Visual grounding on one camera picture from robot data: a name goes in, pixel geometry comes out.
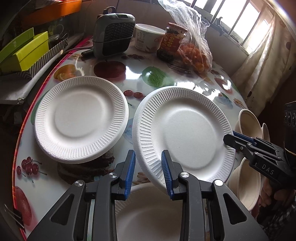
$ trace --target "window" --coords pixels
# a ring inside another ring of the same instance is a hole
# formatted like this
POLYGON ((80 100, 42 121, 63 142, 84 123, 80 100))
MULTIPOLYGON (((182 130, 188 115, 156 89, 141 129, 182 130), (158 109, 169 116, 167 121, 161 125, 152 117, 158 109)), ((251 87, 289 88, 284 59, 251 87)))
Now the window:
POLYGON ((272 13, 264 0, 184 0, 251 53, 269 29, 272 13))

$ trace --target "striped box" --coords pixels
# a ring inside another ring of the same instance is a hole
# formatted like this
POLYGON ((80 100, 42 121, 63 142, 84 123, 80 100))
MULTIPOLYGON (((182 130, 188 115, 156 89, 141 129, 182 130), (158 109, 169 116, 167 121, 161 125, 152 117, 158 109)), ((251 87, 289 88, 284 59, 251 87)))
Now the striped box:
POLYGON ((56 46, 54 46, 52 49, 50 49, 40 59, 38 59, 37 62, 33 64, 28 70, 16 72, 13 74, 2 75, 0 76, 0 80, 31 80, 50 59, 52 59, 56 54, 58 54, 59 51, 64 49, 67 45, 68 39, 64 39, 56 46))

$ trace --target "white paper plate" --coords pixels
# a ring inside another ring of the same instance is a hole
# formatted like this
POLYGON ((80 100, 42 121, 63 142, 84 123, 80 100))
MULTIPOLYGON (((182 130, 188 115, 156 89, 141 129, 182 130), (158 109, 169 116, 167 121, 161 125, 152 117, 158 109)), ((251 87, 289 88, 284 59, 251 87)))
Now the white paper plate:
POLYGON ((98 77, 65 80, 42 99, 35 118, 41 149, 56 161, 83 163, 107 152, 128 121, 121 90, 98 77))
POLYGON ((172 201, 152 183, 133 186, 115 202, 118 241, 179 241, 182 201, 172 201))
POLYGON ((147 95, 133 120, 133 145, 138 162, 157 187, 165 190, 161 152, 198 179, 226 181, 234 164, 233 148, 223 143, 231 127, 219 107, 202 94, 177 86, 147 95))

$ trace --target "green apple print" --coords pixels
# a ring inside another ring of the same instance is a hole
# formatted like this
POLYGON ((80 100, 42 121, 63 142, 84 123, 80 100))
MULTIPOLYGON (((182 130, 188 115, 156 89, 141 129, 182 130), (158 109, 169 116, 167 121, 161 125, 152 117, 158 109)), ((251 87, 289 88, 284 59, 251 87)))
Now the green apple print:
POLYGON ((237 89, 237 87, 235 86, 235 84, 234 84, 234 83, 231 83, 231 86, 233 87, 233 89, 235 89, 235 90, 236 90, 236 92, 238 92, 238 93, 239 93, 239 90, 237 89))
POLYGON ((156 88, 174 85, 173 79, 159 68, 149 66, 142 72, 143 81, 156 88))
POLYGON ((229 99, 224 93, 221 92, 221 94, 222 94, 226 99, 229 99))

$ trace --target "green box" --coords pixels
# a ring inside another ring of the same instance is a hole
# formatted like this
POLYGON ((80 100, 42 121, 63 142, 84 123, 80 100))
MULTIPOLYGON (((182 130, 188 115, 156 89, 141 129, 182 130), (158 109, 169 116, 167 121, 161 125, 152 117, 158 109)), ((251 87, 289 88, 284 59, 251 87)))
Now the green box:
POLYGON ((25 46, 28 42, 33 40, 34 29, 30 28, 27 31, 21 33, 19 36, 11 40, 7 45, 3 47, 0 51, 0 63, 5 60, 7 57, 13 55, 20 48, 25 46))
POLYGON ((28 70, 47 51, 49 51, 48 34, 44 32, 34 36, 31 42, 5 59, 0 64, 1 72, 8 74, 28 70))

